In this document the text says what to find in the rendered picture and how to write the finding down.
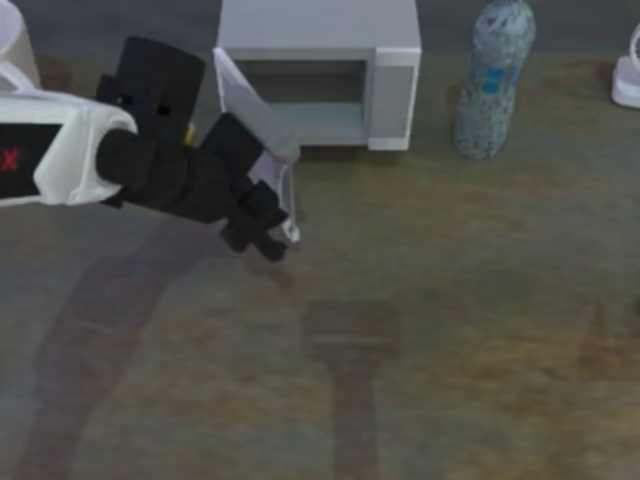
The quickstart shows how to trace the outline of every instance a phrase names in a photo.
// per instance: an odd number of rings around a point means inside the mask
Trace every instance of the open lid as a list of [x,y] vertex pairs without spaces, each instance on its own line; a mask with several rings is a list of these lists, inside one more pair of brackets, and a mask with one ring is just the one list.
[[262,143],[266,152],[250,172],[254,182],[265,181],[280,199],[289,219],[282,224],[287,239],[296,243],[300,232],[295,219],[293,164],[300,158],[300,143],[288,124],[279,117],[249,84],[222,48],[214,49],[221,107],[236,117]]

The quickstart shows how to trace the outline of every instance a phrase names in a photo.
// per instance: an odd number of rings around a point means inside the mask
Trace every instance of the plastic bottle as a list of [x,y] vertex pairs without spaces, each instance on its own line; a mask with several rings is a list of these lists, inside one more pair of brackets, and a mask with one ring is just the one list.
[[525,0],[493,0],[480,13],[469,78],[455,114],[453,143],[463,157],[492,158],[504,144],[520,71],[535,36]]

